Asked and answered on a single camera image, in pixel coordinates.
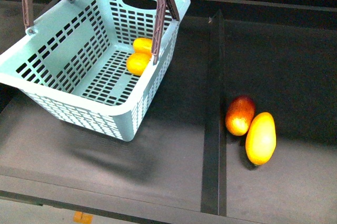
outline yellow mango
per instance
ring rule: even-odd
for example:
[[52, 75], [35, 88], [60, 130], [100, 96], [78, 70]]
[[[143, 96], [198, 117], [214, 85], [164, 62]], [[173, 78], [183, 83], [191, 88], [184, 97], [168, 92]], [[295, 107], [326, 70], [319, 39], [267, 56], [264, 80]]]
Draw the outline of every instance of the yellow mango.
[[257, 115], [248, 130], [246, 153], [255, 165], [269, 161], [276, 148], [276, 131], [273, 116], [268, 112]]

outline dark gray tray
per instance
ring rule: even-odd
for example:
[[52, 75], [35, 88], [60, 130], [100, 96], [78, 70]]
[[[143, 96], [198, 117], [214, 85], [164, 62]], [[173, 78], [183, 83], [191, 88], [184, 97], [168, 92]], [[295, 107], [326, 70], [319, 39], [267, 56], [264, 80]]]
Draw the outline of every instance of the dark gray tray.
[[[217, 8], [225, 21], [204, 17]], [[282, 11], [292, 17], [280, 25]], [[303, 14], [336, 11], [193, 0], [129, 143], [61, 122], [17, 93], [0, 115], [0, 195], [139, 223], [335, 224], [337, 32], [332, 18]], [[258, 169], [243, 139], [221, 127], [241, 93], [276, 122], [275, 154]]]

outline basket side panel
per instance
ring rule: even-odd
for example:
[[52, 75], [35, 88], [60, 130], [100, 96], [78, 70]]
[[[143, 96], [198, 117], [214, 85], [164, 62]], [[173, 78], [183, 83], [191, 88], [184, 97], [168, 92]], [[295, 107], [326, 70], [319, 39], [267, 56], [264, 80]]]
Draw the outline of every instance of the basket side panel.
[[87, 109], [77, 108], [57, 100], [53, 100], [44, 96], [38, 96], [34, 93], [25, 92], [30, 98], [32, 98], [36, 103], [42, 106], [45, 110], [51, 113], [56, 118], [87, 128], [99, 133], [103, 133], [120, 140], [130, 140], [130, 136], [123, 137], [121, 131], [115, 119], [118, 116], [107, 116], [92, 112]]
[[169, 64], [173, 57], [175, 42], [177, 39], [179, 26], [176, 27], [173, 35], [171, 36], [166, 49], [162, 55], [161, 60], [158, 63], [149, 84], [147, 85], [142, 98], [138, 101], [137, 106], [132, 110], [133, 131], [136, 132], [144, 119], [145, 113], [150, 106], [153, 97], [169, 67]]

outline gray floor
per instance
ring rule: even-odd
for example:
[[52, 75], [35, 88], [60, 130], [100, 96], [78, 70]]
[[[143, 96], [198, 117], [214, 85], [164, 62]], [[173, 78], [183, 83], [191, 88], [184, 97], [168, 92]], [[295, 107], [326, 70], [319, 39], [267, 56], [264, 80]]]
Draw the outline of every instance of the gray floor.
[[[73, 221], [75, 211], [50, 206], [36, 206], [27, 203], [0, 199], [1, 224], [68, 224]], [[128, 224], [131, 222], [94, 216], [92, 224]]]

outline basket slot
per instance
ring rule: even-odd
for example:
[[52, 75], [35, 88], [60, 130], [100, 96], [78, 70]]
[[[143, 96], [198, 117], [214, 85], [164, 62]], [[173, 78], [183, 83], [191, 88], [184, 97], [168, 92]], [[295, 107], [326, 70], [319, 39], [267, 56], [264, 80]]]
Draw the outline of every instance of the basket slot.
[[81, 96], [107, 105], [123, 104], [139, 79], [125, 67], [129, 55], [115, 51]]

